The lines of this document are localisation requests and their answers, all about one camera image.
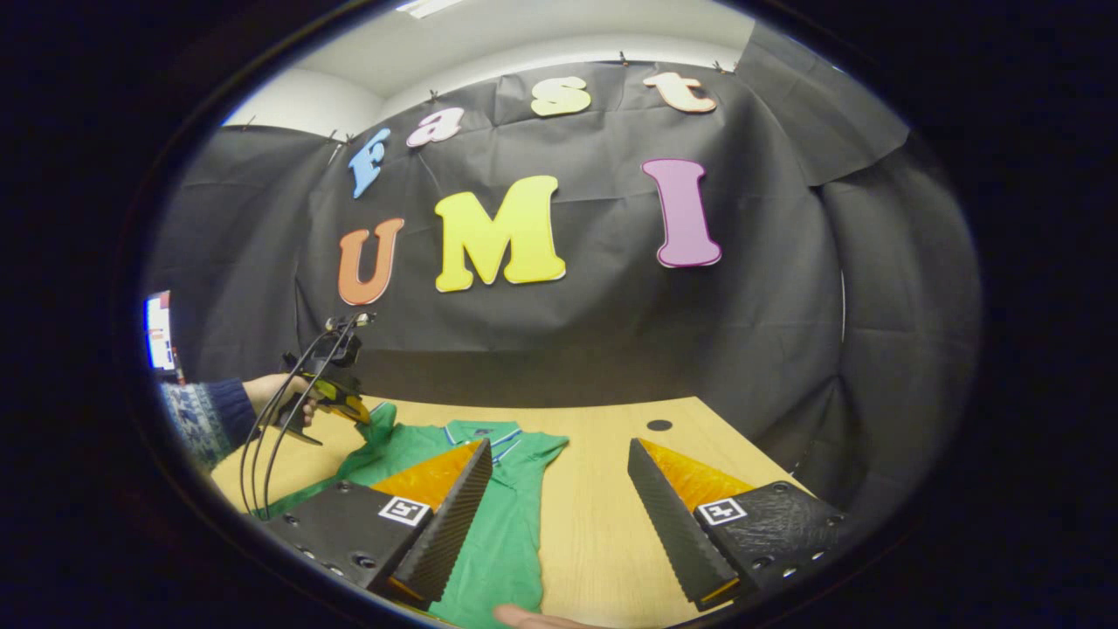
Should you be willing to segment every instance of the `sweater sleeve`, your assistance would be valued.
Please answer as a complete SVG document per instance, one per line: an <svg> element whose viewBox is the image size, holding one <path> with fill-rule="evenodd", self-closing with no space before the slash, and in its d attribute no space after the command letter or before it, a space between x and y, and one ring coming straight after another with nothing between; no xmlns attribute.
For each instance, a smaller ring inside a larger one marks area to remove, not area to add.
<svg viewBox="0 0 1118 629"><path fill-rule="evenodd" d="M187 448L208 470L245 440L256 419L238 380L160 388L168 416Z"/></svg>

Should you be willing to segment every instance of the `green polo shirt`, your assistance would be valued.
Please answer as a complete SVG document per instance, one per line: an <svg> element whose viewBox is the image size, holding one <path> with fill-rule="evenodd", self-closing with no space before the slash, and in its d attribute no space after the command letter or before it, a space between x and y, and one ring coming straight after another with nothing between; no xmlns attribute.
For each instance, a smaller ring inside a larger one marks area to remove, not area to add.
<svg viewBox="0 0 1118 629"><path fill-rule="evenodd" d="M370 420L367 427L354 425L366 445L345 458L333 478L277 501L271 513L291 509L339 480L375 485L458 446L489 439L493 476L443 600L428 611L465 629L503 628L492 613L501 603L539 612L540 490L543 470L567 446L567 438L523 432L515 422L399 426L396 407L389 403L373 409Z"/></svg>

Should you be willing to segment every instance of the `letter m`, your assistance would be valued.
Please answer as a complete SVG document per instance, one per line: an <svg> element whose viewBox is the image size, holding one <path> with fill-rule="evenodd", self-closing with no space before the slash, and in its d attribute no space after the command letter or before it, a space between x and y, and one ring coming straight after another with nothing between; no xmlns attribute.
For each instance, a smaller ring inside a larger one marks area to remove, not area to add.
<svg viewBox="0 0 1118 629"><path fill-rule="evenodd" d="M558 279L567 264L556 255L551 238L551 192L555 177L540 174L515 181L492 220L473 192L451 194L438 201L443 217L443 271L435 278L439 292L462 290L474 283L466 269L466 254L482 280L492 284L511 244L504 278L513 284Z"/></svg>

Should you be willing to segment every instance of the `orange letter u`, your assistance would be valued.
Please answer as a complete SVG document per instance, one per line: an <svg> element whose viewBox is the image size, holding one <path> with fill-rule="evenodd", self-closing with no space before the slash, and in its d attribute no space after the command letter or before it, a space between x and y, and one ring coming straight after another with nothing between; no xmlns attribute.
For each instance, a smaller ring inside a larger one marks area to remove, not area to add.
<svg viewBox="0 0 1118 629"><path fill-rule="evenodd" d="M338 266L338 294L342 301L350 305L363 305L372 303L385 294L388 280L392 278L392 252L396 249L396 232L404 227L402 218L389 218L380 225L373 232L380 240L377 246L377 268L372 273L372 278L362 282L358 276L358 267L361 261L361 248L364 240L369 238L368 229L358 229L342 236L342 260Z"/></svg>

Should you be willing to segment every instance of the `hand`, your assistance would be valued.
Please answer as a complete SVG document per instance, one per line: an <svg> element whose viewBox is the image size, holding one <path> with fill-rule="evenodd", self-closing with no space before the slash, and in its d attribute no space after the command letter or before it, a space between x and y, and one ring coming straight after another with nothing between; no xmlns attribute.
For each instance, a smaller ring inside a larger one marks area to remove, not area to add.
<svg viewBox="0 0 1118 629"><path fill-rule="evenodd" d="M272 400L272 397L275 395L276 391L278 391L285 380L287 380L287 374L272 374L271 377L263 377L256 379L255 381L241 383L241 387L245 388L245 395L248 397L248 401L253 404L253 411L255 411L257 416L260 414L260 410L264 409L264 406L267 404L269 400ZM295 395L302 395L309 387L310 384L300 377L291 379L291 383L287 384L287 389L276 402L275 409L283 409L284 404L290 402ZM311 426L311 419L314 417L314 410L318 408L319 398L321 398L321 394L312 390L311 394L303 401L303 417L306 421L306 426ZM273 418L268 418L265 423L271 425L272 420Z"/></svg>
<svg viewBox="0 0 1118 629"><path fill-rule="evenodd" d="M558 616L532 613L513 604L496 606L493 610L493 618L513 629L605 629Z"/></svg>

